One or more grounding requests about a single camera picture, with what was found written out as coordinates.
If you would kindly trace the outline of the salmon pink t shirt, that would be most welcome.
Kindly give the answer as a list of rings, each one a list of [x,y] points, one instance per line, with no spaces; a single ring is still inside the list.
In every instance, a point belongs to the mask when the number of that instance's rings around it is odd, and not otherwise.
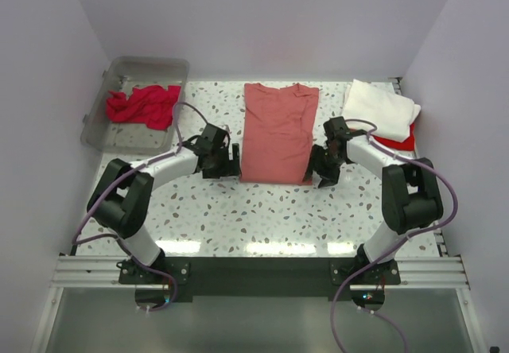
[[[305,172],[319,97],[317,87],[299,83],[283,88],[244,85],[243,183],[311,184]]]

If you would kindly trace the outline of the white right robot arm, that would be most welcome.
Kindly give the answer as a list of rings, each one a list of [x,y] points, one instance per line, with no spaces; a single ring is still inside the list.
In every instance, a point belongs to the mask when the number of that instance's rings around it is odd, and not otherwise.
[[[353,266],[356,278],[371,284],[383,273],[382,264],[394,258],[413,230],[430,226],[443,216],[444,208],[433,163],[396,154],[371,137],[371,130],[353,130],[342,117],[323,124],[325,144],[311,149],[303,180],[317,174],[319,188],[334,186],[342,165],[357,164],[382,183],[383,221],[359,246]]]

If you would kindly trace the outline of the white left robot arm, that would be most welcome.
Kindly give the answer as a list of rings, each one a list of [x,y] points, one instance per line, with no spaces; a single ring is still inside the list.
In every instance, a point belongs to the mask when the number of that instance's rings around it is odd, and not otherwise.
[[[204,179],[238,177],[239,144],[230,134],[206,124],[201,134],[167,153],[137,162],[116,158],[108,163],[87,204],[87,219],[113,232],[112,237],[138,263],[136,272],[147,283],[165,273],[165,253],[148,232],[145,221],[153,191],[181,177],[200,173]]]

